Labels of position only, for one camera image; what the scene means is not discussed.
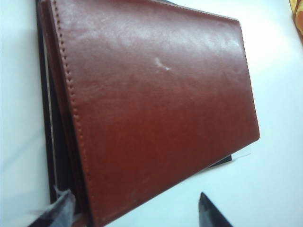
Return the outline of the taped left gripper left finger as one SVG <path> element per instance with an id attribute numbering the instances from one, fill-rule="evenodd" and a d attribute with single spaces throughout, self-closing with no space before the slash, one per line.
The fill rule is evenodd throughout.
<path id="1" fill-rule="evenodd" d="M 43 213 L 30 224 L 31 227 L 71 227 L 75 211 L 75 196 L 70 189 L 60 191 L 54 186 L 59 198 L 46 207 Z"/>

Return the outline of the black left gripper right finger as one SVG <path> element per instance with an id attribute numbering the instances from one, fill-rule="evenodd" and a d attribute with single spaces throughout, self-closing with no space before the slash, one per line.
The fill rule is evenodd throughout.
<path id="1" fill-rule="evenodd" d="M 200 194 L 198 210 L 200 227 L 232 227 L 232 224 L 203 192 Z"/>

